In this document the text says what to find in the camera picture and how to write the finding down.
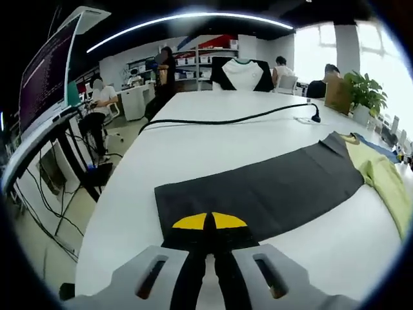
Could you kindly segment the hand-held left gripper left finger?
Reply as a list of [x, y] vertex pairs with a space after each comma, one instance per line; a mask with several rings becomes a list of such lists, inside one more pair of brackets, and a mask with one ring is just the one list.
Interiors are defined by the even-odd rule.
[[151, 245], [116, 269], [109, 285], [70, 299], [70, 309], [195, 309], [208, 254], [210, 213], [176, 222], [160, 246]]

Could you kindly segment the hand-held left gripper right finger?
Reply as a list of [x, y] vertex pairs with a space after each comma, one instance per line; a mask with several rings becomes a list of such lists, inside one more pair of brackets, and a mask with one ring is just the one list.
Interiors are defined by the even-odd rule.
[[239, 218], [212, 213], [215, 272], [226, 309], [348, 309], [348, 297], [314, 287], [308, 272], [261, 245]]

